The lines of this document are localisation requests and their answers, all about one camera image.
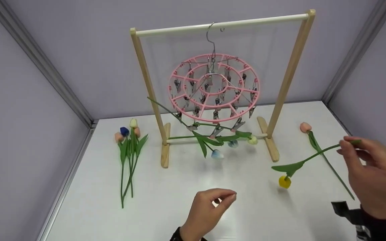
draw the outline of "tulip bouquet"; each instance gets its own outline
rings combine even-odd
[[[141,149],[147,141],[148,135],[141,137],[141,131],[138,127],[136,119],[130,121],[130,131],[126,127],[120,128],[120,132],[114,134],[115,141],[120,149],[120,161],[121,161],[121,183],[120,183],[120,198],[121,208],[124,208],[124,198],[126,197],[127,190],[130,186],[131,197],[133,198],[133,173],[135,172],[136,163],[138,163],[138,157],[141,153]],[[124,175],[124,164],[126,158],[129,162],[129,180],[127,181],[126,188],[123,192],[123,175]]]
[[[165,106],[160,104],[159,102],[150,99],[148,99],[156,104],[158,104],[160,107],[165,109],[167,112],[172,114],[176,119],[179,120],[179,122],[187,127],[187,129],[191,130],[193,133],[192,136],[175,136],[175,137],[169,137],[168,139],[185,139],[185,138],[196,138],[197,141],[199,142],[199,146],[202,150],[203,156],[206,157],[208,154],[208,150],[211,151],[211,157],[213,159],[221,160],[224,159],[224,155],[219,151],[218,149],[214,149],[211,146],[222,146],[224,145],[224,142],[227,142],[227,145],[230,146],[231,148],[237,148],[239,146],[238,140],[239,138],[246,138],[248,139],[247,142],[251,145],[256,145],[258,143],[257,137],[254,136],[251,132],[244,132],[244,131],[235,131],[234,135],[231,136],[204,136],[202,134],[197,133],[193,129],[197,130],[197,127],[199,126],[210,126],[210,127],[218,127],[218,128],[223,128],[227,130],[231,130],[231,128],[224,127],[222,125],[215,125],[215,124],[209,124],[209,123],[201,123],[201,122],[194,122],[193,125],[189,126],[185,122],[181,120],[181,118],[177,117],[175,114],[173,114],[170,110],[168,110]]]
[[[273,166],[272,169],[274,169],[275,171],[281,171],[281,172],[285,172],[285,175],[280,177],[279,178],[279,185],[283,188],[289,188],[290,185],[291,185],[291,180],[290,180],[290,177],[292,177],[294,175],[294,173],[299,170],[300,168],[302,168],[302,166],[310,159],[318,156],[318,155],[321,155],[324,160],[326,161],[326,163],[328,164],[328,166],[331,168],[331,170],[333,171],[333,173],[337,176],[337,178],[339,179],[339,181],[342,183],[342,185],[345,187],[345,189],[348,191],[349,195],[351,196],[351,198],[353,200],[355,200],[354,198],[354,195],[351,193],[351,191],[348,189],[348,187],[346,186],[346,184],[343,182],[343,180],[340,178],[339,174],[337,174],[336,170],[333,168],[333,166],[331,165],[331,163],[328,161],[327,157],[324,155],[324,152],[325,151],[328,151],[330,149],[333,149],[333,148],[336,148],[336,147],[339,147],[340,145],[337,144],[337,145],[334,145],[334,146],[331,146],[331,147],[328,147],[324,150],[322,150],[320,148],[320,146],[318,145],[317,143],[317,140],[315,139],[315,136],[314,136],[314,133],[312,132],[312,127],[306,123],[306,122],[302,122],[300,124],[300,131],[302,131],[303,133],[306,133],[308,134],[308,137],[309,137],[309,142],[311,144],[311,146],[317,151],[316,154],[306,158],[305,160],[303,161],[300,161],[298,163],[293,163],[293,164],[289,164],[289,165],[283,165],[283,166]],[[351,144],[355,145],[355,144],[358,144],[361,140],[355,140],[355,141],[351,141]]]

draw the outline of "white horizontal bar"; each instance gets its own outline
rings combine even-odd
[[[264,139],[266,136],[268,136],[268,134],[258,134],[258,135],[255,135],[257,137],[257,139]],[[170,143],[170,144],[182,144],[182,143],[194,143],[194,142],[197,142],[197,139],[196,138],[182,138],[182,139],[169,139],[167,140],[167,143]]]
[[[226,27],[264,24],[264,23],[280,23],[280,22],[287,22],[287,21],[297,21],[297,20],[305,20],[308,18],[308,16],[309,15],[307,13],[304,13],[304,14],[287,15],[287,16],[279,16],[279,17],[270,17],[270,18],[256,18],[256,19],[248,19],[248,20],[221,22],[221,23],[214,23],[212,25],[212,28],[226,28]],[[159,35],[159,34],[167,34],[167,33],[175,33],[175,32],[187,32],[187,31],[193,31],[193,30],[208,29],[210,25],[211,23],[192,25],[192,26],[176,26],[176,27],[161,28],[161,29],[143,30],[143,31],[136,32],[136,35],[138,37],[143,37],[143,36],[151,36],[151,35]]]

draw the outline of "metal frame edge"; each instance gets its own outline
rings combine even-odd
[[[44,225],[40,231],[40,234],[38,235],[37,241],[47,240],[50,230],[52,229],[52,226],[55,223],[60,207],[62,206],[63,200],[65,199],[66,194],[68,193],[69,187],[71,186],[75,173],[77,172],[77,169],[80,166],[81,160],[83,159],[84,153],[86,152],[87,146],[89,145],[89,142],[92,139],[92,135],[94,131],[95,131],[95,127],[89,129],[89,132],[87,133],[87,136],[83,141],[83,145],[78,151],[77,157],[73,161],[65,179],[63,180],[63,185],[59,189],[58,195],[49,211],[49,215],[47,216],[44,222]]]
[[[332,78],[321,100],[328,106],[348,80],[386,21],[386,0],[379,0]]]
[[[81,122],[91,128],[93,118],[90,113],[4,0],[0,0],[0,22]]]

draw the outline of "wrist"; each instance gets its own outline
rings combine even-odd
[[[386,205],[381,206],[381,207],[372,207],[372,206],[361,205],[361,208],[368,215],[370,215],[376,219],[386,220]]]
[[[201,237],[198,237],[195,233],[194,229],[191,226],[184,223],[183,226],[180,227],[180,236],[183,241],[198,241]]]

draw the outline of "white table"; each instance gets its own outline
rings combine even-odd
[[[256,120],[268,122],[273,105],[259,106],[240,128],[260,133]],[[271,162],[264,140],[253,146],[219,147],[224,160],[205,159],[197,143],[172,145],[168,169],[160,166],[161,138],[153,115],[136,116],[141,132],[149,140],[138,160],[134,176],[134,198],[127,195],[121,209],[119,149],[114,133],[128,126],[130,117],[102,119],[87,147],[47,241],[164,241],[187,217],[197,191],[221,187],[235,190],[236,202],[205,237],[210,240],[326,240],[355,241],[355,228],[334,214],[331,201],[353,201],[322,157],[309,161],[292,178],[291,187],[278,187],[283,174],[273,165],[294,163],[315,154],[301,122],[312,125],[321,148],[346,135],[322,102],[285,104],[274,140],[280,161]],[[189,135],[173,116],[163,114],[172,125],[171,135]],[[201,127],[206,134],[211,128]],[[326,153],[334,169],[348,184],[343,158],[335,150]]]

